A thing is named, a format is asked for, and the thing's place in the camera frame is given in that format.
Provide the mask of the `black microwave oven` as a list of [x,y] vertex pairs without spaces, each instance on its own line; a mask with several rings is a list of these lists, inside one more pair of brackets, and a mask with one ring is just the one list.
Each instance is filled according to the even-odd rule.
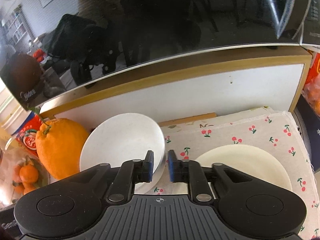
[[1,0],[1,81],[24,108],[142,64],[319,47],[319,0]]

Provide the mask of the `glass teapot with fruit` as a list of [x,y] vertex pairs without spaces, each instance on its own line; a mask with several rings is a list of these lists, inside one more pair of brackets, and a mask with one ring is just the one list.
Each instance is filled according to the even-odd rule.
[[6,150],[1,140],[1,209],[48,184],[49,174],[34,155],[21,148]]

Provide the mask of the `white wooden-edged stand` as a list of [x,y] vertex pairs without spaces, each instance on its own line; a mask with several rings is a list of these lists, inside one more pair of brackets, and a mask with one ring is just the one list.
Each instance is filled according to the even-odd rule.
[[87,128],[120,113],[156,122],[226,115],[270,107],[293,111],[311,55],[301,47],[251,47],[190,53],[97,79],[46,102],[44,118],[69,118]]

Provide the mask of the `cherry print tablecloth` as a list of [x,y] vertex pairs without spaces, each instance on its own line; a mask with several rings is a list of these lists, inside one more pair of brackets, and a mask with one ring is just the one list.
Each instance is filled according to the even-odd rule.
[[303,139],[289,112],[257,108],[181,124],[162,125],[166,150],[180,159],[196,160],[225,145],[250,145],[274,156],[289,175],[292,191],[307,208],[300,228],[302,239],[319,236],[319,195],[313,168]]

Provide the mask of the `bag of small oranges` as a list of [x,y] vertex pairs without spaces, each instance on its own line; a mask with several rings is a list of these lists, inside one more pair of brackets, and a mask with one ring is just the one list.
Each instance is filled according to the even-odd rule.
[[320,110],[319,78],[319,53],[315,53],[312,58],[312,64],[309,69],[302,94],[317,116],[319,116]]

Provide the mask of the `cream bowl far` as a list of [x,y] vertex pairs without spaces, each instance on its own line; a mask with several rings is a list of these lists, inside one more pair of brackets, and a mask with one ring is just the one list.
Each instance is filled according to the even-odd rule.
[[196,160],[203,167],[223,163],[236,170],[292,191],[285,168],[270,153],[250,145],[225,145],[212,149]]

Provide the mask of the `large orange on table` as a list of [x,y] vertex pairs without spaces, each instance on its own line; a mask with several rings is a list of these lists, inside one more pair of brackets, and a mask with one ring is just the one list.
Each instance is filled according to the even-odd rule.
[[57,180],[80,172],[80,155],[89,132],[66,118],[48,120],[36,133],[36,150],[40,162]]

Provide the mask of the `white straight-sided bowl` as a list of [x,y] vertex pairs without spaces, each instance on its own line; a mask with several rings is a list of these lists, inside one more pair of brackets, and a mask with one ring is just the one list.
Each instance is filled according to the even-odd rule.
[[80,155],[80,171],[100,163],[120,167],[132,159],[144,159],[154,153],[152,181],[138,183],[135,193],[146,194],[160,180],[165,168],[165,140],[159,125],[146,115],[124,113],[100,124],[86,140]]

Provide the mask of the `red snack package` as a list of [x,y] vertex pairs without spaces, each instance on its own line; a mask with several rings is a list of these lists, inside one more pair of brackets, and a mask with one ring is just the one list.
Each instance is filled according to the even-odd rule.
[[36,133],[42,125],[40,117],[31,112],[24,123],[19,127],[16,140],[31,154],[38,157],[36,148]]

